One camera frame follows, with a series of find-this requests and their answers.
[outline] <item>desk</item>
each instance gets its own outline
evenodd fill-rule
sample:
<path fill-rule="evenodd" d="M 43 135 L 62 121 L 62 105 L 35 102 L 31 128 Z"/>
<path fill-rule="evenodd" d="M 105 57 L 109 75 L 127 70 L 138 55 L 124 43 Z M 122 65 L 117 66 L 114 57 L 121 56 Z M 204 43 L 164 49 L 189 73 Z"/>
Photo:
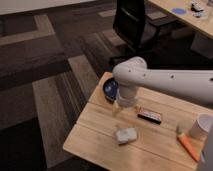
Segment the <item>desk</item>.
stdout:
<path fill-rule="evenodd" d="M 196 31 L 201 32 L 210 39 L 213 39 L 213 16 L 211 16 L 210 19 L 205 20 L 194 17 L 193 12 L 189 10 L 190 0 L 148 0 L 148 2 L 170 14 L 173 14 L 179 20 L 194 28 Z M 204 2 L 203 0 L 196 0 L 196 2 L 198 2 L 198 4 L 205 9 L 205 11 L 211 11 L 213 13 L 213 7 L 207 6 L 206 1 Z M 186 14 L 177 15 L 171 11 L 173 8 L 185 9 Z"/>
<path fill-rule="evenodd" d="M 161 125 L 137 118 L 133 108 L 112 116 L 112 104 L 104 97 L 102 85 L 110 78 L 105 73 L 95 88 L 63 149 L 109 170 L 121 171 L 192 171 L 196 163 L 176 140 L 176 126 L 181 120 L 195 120 L 198 113 L 213 110 L 146 88 L 138 91 L 139 104 L 163 115 Z M 137 141 L 118 146 L 114 138 L 117 125 L 134 125 Z M 197 151 L 203 142 L 191 139 Z"/>

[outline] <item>striped carpet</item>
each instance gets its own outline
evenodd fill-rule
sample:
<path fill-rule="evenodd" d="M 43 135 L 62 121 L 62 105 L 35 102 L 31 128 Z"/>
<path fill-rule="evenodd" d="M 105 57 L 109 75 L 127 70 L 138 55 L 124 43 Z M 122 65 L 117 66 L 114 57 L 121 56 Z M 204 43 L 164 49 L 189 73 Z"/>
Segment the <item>striped carpet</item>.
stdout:
<path fill-rule="evenodd" d="M 62 150 L 88 98 L 125 43 L 112 29 L 114 0 L 0 17 L 0 170 L 103 170 Z M 182 65 L 163 42 L 150 66 Z"/>

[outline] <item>carrot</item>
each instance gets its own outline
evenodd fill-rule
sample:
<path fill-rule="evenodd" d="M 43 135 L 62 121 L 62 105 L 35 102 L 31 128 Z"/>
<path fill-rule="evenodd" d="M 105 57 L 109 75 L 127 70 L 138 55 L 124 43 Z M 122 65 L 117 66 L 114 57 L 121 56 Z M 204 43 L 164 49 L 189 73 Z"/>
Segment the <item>carrot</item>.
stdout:
<path fill-rule="evenodd" d="M 193 148 L 193 146 L 191 145 L 191 143 L 189 142 L 188 137 L 186 136 L 186 134 L 184 133 L 180 133 L 177 134 L 177 138 L 180 141 L 180 143 L 182 144 L 182 146 L 186 149 L 186 151 L 190 154 L 190 156 L 196 161 L 199 161 L 199 156 L 196 153 L 195 149 Z"/>

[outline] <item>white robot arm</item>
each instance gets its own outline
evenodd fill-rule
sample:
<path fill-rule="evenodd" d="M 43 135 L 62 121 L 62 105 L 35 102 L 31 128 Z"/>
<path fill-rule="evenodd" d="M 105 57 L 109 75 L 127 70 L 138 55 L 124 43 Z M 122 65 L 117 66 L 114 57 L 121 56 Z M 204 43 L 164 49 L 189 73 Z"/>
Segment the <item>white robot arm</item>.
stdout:
<path fill-rule="evenodd" d="M 150 70 L 141 57 L 115 66 L 113 76 L 118 82 L 117 102 L 132 106 L 139 86 L 158 90 L 205 105 L 213 104 L 213 71 Z"/>

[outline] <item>white paper cup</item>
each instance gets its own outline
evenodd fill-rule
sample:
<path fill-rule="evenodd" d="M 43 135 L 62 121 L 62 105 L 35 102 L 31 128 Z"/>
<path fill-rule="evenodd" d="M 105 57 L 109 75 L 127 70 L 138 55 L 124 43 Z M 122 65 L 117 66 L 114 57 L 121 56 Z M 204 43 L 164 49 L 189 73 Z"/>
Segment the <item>white paper cup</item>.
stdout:
<path fill-rule="evenodd" d="M 213 116 L 201 114 L 196 119 L 194 125 L 189 130 L 189 135 L 193 138 L 204 140 L 209 133 L 213 123 Z"/>

